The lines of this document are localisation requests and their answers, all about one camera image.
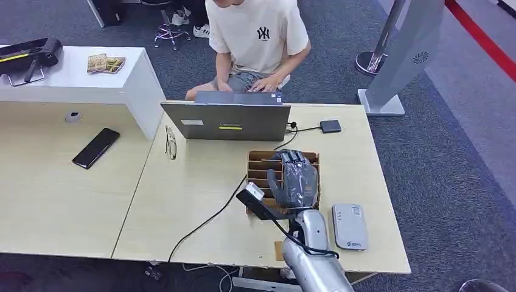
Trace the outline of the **person's left hand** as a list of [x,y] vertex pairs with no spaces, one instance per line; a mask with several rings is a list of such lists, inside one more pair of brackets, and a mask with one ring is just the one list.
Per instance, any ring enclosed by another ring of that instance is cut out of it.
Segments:
[[271,75],[267,78],[257,80],[248,90],[248,92],[275,92],[281,83],[282,77]]

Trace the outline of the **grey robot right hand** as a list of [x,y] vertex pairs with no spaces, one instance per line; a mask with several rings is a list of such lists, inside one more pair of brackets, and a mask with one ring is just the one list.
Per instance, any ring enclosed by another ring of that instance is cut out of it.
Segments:
[[267,170],[267,181],[276,204],[283,209],[313,208],[319,194],[319,174],[302,152],[281,150],[273,155],[282,166],[282,184],[272,169]]

